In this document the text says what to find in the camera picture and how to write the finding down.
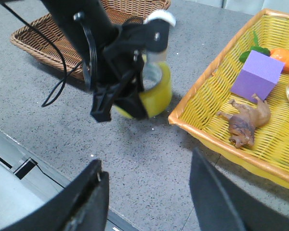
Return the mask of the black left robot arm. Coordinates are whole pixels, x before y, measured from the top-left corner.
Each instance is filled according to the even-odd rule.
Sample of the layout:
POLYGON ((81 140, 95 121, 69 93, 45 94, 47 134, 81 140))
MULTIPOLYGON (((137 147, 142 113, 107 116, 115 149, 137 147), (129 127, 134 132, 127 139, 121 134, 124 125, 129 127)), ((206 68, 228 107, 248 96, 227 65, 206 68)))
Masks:
POLYGON ((143 23, 113 24, 99 0, 45 0, 43 5, 82 59, 86 87, 93 93, 91 116, 110 121, 117 106, 136 119, 149 117, 140 94, 143 53, 168 46, 170 22, 158 10, 143 23))

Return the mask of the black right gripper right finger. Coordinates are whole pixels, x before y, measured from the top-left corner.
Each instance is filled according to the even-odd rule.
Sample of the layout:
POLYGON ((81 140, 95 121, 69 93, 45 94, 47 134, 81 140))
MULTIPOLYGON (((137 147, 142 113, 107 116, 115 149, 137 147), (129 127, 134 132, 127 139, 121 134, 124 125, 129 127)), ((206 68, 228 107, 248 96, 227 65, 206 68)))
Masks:
POLYGON ((239 188, 198 148, 192 152, 190 192, 202 231, 289 231, 289 218, 239 188))

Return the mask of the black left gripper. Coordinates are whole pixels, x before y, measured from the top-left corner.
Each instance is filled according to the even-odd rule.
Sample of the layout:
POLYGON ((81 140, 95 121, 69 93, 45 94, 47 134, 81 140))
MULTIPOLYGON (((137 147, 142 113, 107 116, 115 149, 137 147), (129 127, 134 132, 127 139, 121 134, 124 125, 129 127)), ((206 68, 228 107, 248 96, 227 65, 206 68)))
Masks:
POLYGON ((150 55, 156 56, 156 62, 165 60, 169 30, 170 23, 161 18, 144 24, 123 24, 119 28, 116 39, 103 51, 105 60, 119 80, 94 86, 91 116, 97 122, 111 120, 113 105, 132 118, 148 118, 137 92, 144 91, 142 54, 146 55, 148 62, 153 61, 150 55))

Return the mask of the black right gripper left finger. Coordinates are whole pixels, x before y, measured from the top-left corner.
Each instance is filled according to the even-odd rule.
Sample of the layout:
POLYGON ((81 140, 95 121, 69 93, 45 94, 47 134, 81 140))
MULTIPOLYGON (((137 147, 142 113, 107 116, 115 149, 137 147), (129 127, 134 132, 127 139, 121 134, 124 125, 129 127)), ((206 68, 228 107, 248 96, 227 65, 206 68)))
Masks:
POLYGON ((61 192, 6 231, 103 231, 109 207, 109 173, 93 160, 61 192))

